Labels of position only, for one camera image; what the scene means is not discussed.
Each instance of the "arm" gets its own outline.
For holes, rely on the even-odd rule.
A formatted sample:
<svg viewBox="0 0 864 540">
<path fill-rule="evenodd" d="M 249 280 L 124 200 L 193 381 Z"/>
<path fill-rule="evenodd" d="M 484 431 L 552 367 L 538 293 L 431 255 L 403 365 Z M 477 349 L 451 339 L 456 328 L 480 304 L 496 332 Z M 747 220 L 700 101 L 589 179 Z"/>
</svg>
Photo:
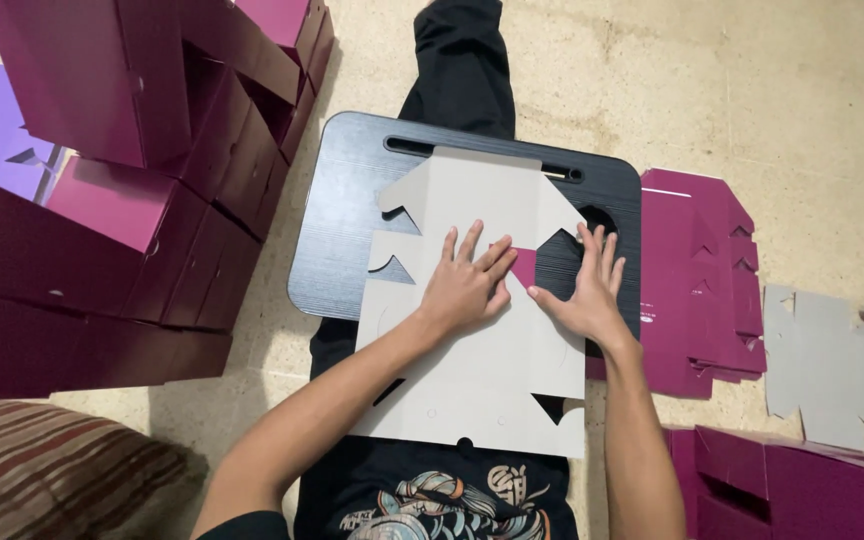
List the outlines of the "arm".
<svg viewBox="0 0 864 540">
<path fill-rule="evenodd" d="M 405 366 L 509 303 L 502 278 L 516 258 L 508 250 L 512 239 L 501 238 L 473 263 L 481 233 L 476 221 L 455 255 L 458 231 L 452 227 L 415 313 L 283 400 L 235 443 L 212 477 L 192 538 L 242 514 L 282 511 L 289 486 L 349 432 Z"/>
<path fill-rule="evenodd" d="M 686 510 L 642 371 L 642 345 L 618 312 L 624 258 L 613 265 L 615 234 L 605 242 L 579 224 L 585 253 L 575 294 L 558 300 L 545 289 L 529 294 L 572 332 L 599 344 L 606 360 L 606 489 L 613 539 L 686 538 Z"/>
</svg>

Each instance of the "beige floor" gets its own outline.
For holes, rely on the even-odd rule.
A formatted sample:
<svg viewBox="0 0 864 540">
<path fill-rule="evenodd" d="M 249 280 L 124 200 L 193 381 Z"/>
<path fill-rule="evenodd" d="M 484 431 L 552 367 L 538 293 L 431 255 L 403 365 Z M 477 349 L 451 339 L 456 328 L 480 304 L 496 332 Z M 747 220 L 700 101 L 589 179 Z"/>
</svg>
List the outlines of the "beige floor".
<svg viewBox="0 0 864 540">
<path fill-rule="evenodd" d="M 338 48 L 252 277 L 225 376 L 69 392 L 52 402 L 169 437 L 219 460 L 307 379 L 318 324 L 285 293 L 325 120 L 393 117 L 416 75 L 425 0 L 329 0 Z M 724 177 L 758 227 L 763 284 L 864 301 L 864 1 L 509 0 L 502 20 L 518 137 Z M 587 387 L 589 454 L 573 467 L 580 531 L 604 538 L 603 387 Z M 760 382 L 713 399 L 656 396 L 661 419 L 796 435 Z M 286 503 L 294 513 L 295 492 Z M 171 531 L 180 536 L 184 521 Z"/>
</svg>

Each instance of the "striped fabric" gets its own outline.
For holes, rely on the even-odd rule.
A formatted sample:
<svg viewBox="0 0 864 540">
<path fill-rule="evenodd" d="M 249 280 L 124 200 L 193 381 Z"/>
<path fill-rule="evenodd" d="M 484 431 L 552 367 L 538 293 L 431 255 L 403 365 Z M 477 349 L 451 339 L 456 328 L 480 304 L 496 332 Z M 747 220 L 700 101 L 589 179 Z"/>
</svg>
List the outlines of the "striped fabric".
<svg viewBox="0 0 864 540">
<path fill-rule="evenodd" d="M 0 400 L 0 538 L 97 538 L 186 471 L 180 449 L 121 423 Z"/>
</svg>

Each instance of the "person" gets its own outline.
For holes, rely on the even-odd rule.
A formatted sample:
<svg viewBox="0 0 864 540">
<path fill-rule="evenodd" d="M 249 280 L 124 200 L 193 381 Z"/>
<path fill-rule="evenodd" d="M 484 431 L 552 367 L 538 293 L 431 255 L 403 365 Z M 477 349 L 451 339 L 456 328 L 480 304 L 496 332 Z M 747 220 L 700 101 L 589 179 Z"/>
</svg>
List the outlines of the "person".
<svg viewBox="0 0 864 540">
<path fill-rule="evenodd" d="M 515 137 L 498 0 L 434 0 L 414 20 L 418 77 L 399 118 L 501 139 Z M 359 351 L 357 323 L 323 319 L 311 380 L 268 411 L 213 474 L 192 538 L 285 539 L 285 491 L 301 477 L 294 537 L 509 540 L 578 538 L 564 457 L 347 435 L 410 363 L 510 301 L 516 251 L 502 237 L 477 258 L 481 221 L 452 227 L 419 308 Z M 584 254 L 575 292 L 529 295 L 606 360 L 606 486 L 612 538 L 682 539 L 685 510 L 642 372 L 642 346 L 618 312 L 617 236 L 578 224 Z"/>
</svg>

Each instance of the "forearm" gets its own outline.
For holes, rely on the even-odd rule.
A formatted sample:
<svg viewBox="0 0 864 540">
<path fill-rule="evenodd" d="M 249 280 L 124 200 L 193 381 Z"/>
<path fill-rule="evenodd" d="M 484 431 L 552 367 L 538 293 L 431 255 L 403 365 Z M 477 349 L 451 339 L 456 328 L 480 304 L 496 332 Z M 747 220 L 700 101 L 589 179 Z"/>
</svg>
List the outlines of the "forearm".
<svg viewBox="0 0 864 540">
<path fill-rule="evenodd" d="M 662 426 L 631 336 L 606 352 L 606 483 L 611 538 L 686 537 L 686 514 Z"/>
<path fill-rule="evenodd" d="M 285 490 L 439 337 L 414 313 L 265 413 L 222 460 L 192 537 L 235 515 L 281 510 Z"/>
</svg>

